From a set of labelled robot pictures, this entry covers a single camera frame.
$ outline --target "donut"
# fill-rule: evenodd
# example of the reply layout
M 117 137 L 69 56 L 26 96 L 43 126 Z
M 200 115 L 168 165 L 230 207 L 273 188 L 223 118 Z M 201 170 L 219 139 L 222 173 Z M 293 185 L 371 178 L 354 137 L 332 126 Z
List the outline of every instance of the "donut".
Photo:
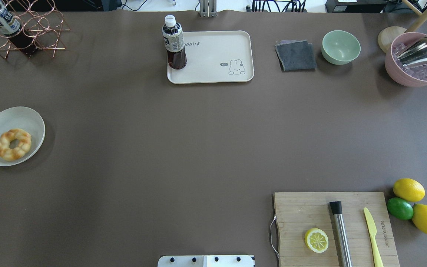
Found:
M 19 144 L 13 149 L 10 143 L 19 140 Z M 31 149 L 31 135 L 25 130 L 16 128 L 3 133 L 0 137 L 0 157 L 6 161 L 13 161 L 22 158 Z

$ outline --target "bottle label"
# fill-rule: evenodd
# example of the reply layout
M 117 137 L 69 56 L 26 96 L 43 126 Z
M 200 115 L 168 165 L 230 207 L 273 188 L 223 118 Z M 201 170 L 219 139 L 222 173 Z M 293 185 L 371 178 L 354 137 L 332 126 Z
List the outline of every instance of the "bottle label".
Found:
M 10 35 L 19 30 L 21 24 L 7 9 L 1 10 L 0 13 L 0 31 L 4 35 Z
M 166 33 L 163 33 L 163 35 L 164 35 L 164 44 L 166 45 L 167 50 L 175 53 L 183 49 L 184 42 L 183 42 L 182 29 L 173 35 L 169 35 Z

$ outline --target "lemon slice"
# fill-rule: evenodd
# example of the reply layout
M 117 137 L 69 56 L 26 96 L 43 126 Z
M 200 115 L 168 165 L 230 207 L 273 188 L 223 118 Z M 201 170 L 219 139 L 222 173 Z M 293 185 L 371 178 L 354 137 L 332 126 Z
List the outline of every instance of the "lemon slice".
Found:
M 304 236 L 305 244 L 315 253 L 322 253 L 329 247 L 329 238 L 319 228 L 307 230 Z

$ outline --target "green bowl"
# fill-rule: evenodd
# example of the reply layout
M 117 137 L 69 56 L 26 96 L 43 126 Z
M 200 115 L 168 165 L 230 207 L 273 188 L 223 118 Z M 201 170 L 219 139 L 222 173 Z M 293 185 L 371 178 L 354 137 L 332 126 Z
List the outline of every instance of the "green bowl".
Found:
M 321 51 L 324 58 L 330 63 L 344 65 L 359 56 L 360 43 L 349 32 L 333 30 L 322 39 Z

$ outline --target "iced tea bottle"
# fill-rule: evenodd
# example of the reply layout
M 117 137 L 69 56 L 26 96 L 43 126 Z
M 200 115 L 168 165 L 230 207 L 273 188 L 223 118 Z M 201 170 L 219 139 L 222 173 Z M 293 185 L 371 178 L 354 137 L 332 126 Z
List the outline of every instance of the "iced tea bottle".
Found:
M 167 15 L 164 22 L 162 34 L 168 51 L 169 66 L 173 69 L 184 68 L 187 64 L 187 57 L 185 56 L 182 27 L 176 22 L 173 15 Z

